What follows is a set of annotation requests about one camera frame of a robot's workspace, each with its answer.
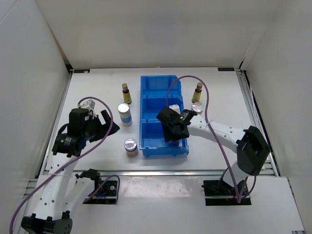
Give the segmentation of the white-lid spice jar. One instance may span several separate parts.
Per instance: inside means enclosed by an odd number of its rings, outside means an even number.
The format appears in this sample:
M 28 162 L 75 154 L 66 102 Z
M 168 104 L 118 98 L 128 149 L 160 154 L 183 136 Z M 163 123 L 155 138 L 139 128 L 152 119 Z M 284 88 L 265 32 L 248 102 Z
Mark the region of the white-lid spice jar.
M 138 154 L 137 141 L 133 138 L 128 138 L 124 141 L 124 149 L 127 156 L 134 157 Z
M 180 146 L 180 140 L 170 140 L 168 142 L 168 145 L 171 147 L 179 147 Z

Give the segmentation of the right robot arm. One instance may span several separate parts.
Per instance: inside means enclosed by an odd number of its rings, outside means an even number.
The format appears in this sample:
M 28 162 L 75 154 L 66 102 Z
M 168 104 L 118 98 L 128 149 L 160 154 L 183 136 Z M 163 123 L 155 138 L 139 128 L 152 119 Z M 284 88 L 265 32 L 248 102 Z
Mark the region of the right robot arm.
M 258 176 L 270 153 L 261 131 L 254 126 L 236 129 L 208 122 L 192 110 L 178 113 L 169 107 L 164 107 L 156 118 L 162 125 L 165 141 L 196 136 L 216 142 L 236 153 L 235 163 L 225 170 L 217 182 L 208 186 L 216 195 L 232 195 L 240 182 L 249 176 Z

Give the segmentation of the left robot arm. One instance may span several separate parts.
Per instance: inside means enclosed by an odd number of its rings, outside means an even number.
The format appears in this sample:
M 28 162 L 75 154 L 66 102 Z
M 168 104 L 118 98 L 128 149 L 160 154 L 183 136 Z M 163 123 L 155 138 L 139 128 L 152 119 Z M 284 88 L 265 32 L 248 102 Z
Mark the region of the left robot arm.
M 52 148 L 50 175 L 33 191 L 43 189 L 39 202 L 30 216 L 22 218 L 21 227 L 27 233 L 69 234 L 74 209 L 101 192 L 105 181 L 95 169 L 76 174 L 74 188 L 67 191 L 78 160 L 87 155 L 82 152 L 86 144 L 101 144 L 120 129 L 110 109 L 101 111 L 101 115 L 104 124 L 91 106 L 80 106 L 69 113 L 69 121 L 59 129 Z

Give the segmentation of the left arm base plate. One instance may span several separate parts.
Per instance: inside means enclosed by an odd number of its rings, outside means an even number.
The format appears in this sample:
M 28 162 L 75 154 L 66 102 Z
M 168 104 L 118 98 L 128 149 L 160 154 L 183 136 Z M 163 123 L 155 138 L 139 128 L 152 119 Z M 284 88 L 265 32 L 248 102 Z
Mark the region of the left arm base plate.
M 120 190 L 120 177 L 111 175 L 84 200 L 83 204 L 117 205 Z

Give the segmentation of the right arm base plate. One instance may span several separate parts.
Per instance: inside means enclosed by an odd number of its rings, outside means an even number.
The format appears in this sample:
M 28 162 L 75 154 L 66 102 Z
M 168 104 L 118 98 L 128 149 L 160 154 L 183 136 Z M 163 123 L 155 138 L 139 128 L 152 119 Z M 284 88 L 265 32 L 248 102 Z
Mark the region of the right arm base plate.
M 245 188 L 241 202 L 237 202 L 234 188 L 219 180 L 204 180 L 201 186 L 204 190 L 206 206 L 249 206 L 251 199 L 248 195 L 248 188 Z

